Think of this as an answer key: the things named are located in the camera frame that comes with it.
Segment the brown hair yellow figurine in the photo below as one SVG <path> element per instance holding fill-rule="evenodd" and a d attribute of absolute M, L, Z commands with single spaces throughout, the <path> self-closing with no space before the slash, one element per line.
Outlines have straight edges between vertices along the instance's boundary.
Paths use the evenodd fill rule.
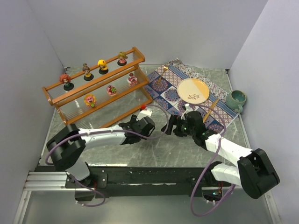
<path fill-rule="evenodd" d="M 85 81 L 93 80 L 94 75 L 92 73 L 90 73 L 90 68 L 86 63 L 83 64 L 82 71 L 84 73 L 84 80 Z"/>

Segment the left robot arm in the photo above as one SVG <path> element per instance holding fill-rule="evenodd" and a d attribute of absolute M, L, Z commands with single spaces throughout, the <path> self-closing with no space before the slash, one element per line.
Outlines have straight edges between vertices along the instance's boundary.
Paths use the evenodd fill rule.
<path fill-rule="evenodd" d="M 79 129 L 75 124 L 65 126 L 46 144 L 52 165 L 56 171 L 66 171 L 76 180 L 82 181 L 91 175 L 86 162 L 80 159 L 84 150 L 100 147 L 138 143 L 146 139 L 155 129 L 154 121 L 145 116 L 133 115 L 129 122 L 109 128 Z"/>

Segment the red hair green figurine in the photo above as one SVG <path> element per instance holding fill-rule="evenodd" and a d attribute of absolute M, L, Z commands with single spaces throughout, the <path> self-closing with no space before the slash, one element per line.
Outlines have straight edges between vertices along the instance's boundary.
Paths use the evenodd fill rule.
<path fill-rule="evenodd" d="M 59 81 L 63 84 L 63 89 L 65 91 L 70 91 L 74 88 L 74 84 L 71 82 L 71 77 L 68 74 L 60 75 Z"/>

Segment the pink bear cake toy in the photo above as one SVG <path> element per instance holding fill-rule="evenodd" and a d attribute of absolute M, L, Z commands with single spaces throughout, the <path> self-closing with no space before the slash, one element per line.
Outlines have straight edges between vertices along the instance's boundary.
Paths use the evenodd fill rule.
<path fill-rule="evenodd" d="M 136 76 L 131 72 L 129 73 L 129 76 L 127 78 L 127 83 L 129 86 L 134 86 L 138 83 L 138 79 L 136 78 Z"/>

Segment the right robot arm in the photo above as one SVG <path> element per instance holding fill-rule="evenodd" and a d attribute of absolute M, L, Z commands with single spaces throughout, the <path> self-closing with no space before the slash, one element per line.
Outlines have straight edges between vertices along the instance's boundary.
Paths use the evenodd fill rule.
<path fill-rule="evenodd" d="M 207 170 L 219 182 L 241 186 L 253 199 L 258 199 L 280 183 L 264 150 L 245 148 L 221 137 L 216 131 L 206 128 L 198 111 L 182 116 L 171 115 L 169 123 L 161 130 L 167 135 L 191 136 L 199 147 L 225 158 L 230 166 L 211 162 Z"/>

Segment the pink bear sunflower toy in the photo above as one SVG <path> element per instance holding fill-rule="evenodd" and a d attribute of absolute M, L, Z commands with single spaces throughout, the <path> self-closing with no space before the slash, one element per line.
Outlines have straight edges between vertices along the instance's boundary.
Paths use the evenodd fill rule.
<path fill-rule="evenodd" d="M 96 97 L 93 94 L 87 94 L 84 97 L 84 103 L 91 108 L 96 106 Z"/>

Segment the blonde pink dress figurine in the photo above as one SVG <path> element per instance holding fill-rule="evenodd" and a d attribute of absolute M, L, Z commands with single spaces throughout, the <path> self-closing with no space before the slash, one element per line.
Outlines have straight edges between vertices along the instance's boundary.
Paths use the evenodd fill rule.
<path fill-rule="evenodd" d="M 125 53 L 125 52 L 123 52 L 123 51 L 121 51 L 121 52 L 119 52 L 119 54 L 118 54 L 118 62 L 117 62 L 117 64 L 119 65 L 119 66 L 124 66 L 124 65 L 126 65 L 127 64 L 127 54 Z"/>

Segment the pink bear donut toy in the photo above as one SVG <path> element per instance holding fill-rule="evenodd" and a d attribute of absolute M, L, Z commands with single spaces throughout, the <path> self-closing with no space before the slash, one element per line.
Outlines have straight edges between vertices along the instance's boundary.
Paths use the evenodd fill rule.
<path fill-rule="evenodd" d="M 109 85 L 107 87 L 107 93 L 108 93 L 109 96 L 113 96 L 117 93 L 117 89 L 114 86 Z"/>

